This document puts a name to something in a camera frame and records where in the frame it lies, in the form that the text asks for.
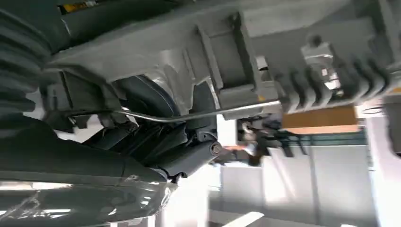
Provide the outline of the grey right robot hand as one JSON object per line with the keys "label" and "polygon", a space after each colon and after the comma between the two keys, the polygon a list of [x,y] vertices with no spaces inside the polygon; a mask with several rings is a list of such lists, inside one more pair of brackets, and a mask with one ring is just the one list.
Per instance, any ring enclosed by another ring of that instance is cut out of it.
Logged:
{"label": "grey right robot hand", "polygon": [[184,119],[144,76],[0,74],[0,224],[94,227],[145,218],[220,154],[215,116]]}

